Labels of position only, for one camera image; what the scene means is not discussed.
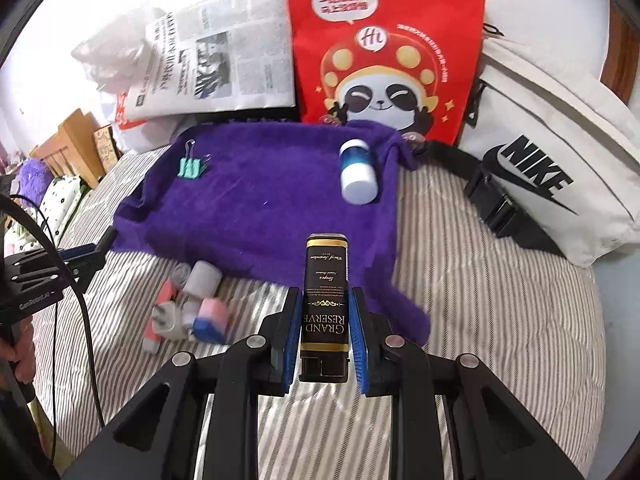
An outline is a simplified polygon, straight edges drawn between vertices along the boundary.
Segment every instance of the white nike bag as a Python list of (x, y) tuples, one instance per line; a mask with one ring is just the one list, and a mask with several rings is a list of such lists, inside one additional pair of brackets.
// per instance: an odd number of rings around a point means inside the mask
[(459, 148), (482, 160), (569, 261), (640, 241), (640, 123), (590, 74), (521, 44), (482, 46), (477, 124)]

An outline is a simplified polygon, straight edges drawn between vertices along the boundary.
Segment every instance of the white roll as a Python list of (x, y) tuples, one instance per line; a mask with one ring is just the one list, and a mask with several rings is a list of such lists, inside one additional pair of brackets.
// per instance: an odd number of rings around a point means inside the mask
[(350, 204), (365, 205), (378, 196), (376, 172), (369, 164), (350, 164), (340, 174), (342, 197)]
[(207, 262), (199, 261), (193, 266), (182, 292), (201, 300), (215, 298), (221, 280), (220, 269)]

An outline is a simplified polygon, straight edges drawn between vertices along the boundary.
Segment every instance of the speech bubble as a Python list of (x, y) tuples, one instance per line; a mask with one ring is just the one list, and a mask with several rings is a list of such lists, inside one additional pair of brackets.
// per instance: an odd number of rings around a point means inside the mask
[(314, 12), (326, 22), (364, 20), (378, 8), (378, 0), (311, 0)]

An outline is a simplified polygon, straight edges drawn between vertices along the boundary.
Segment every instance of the pillow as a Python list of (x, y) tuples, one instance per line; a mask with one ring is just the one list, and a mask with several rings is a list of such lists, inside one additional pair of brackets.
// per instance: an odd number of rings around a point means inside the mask
[[(38, 215), (33, 207), (25, 207), (24, 210), (36, 222), (40, 223), (42, 221), (42, 217), (40, 217), (40, 221), (38, 221)], [(39, 248), (40, 245), (37, 243), (33, 235), (31, 235), (23, 225), (18, 224), (16, 221), (12, 221), (11, 227), (7, 230), (4, 236), (4, 255), (9, 256), (10, 254), (15, 253), (25, 253)]]
[[(40, 210), (47, 218), (54, 245), (57, 247), (65, 228), (73, 217), (87, 186), (79, 176), (59, 176), (49, 185), (40, 204)], [(44, 220), (38, 215), (38, 224), (49, 236)]]

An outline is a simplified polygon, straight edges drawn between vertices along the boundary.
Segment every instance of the nike logo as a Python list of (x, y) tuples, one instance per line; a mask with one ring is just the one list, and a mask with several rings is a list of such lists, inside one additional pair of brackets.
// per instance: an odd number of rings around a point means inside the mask
[[(528, 182), (504, 168), (500, 162), (498, 162), (499, 153), (533, 182)], [(482, 165), (495, 176), (549, 200), (549, 202), (553, 202), (577, 215), (575, 211), (558, 202), (551, 191), (552, 189), (562, 189), (574, 180), (555, 164), (546, 153), (540, 150), (533, 142), (530, 142), (527, 137), (520, 136), (509, 146), (505, 147), (505, 145), (502, 144), (490, 149), (484, 154)]]

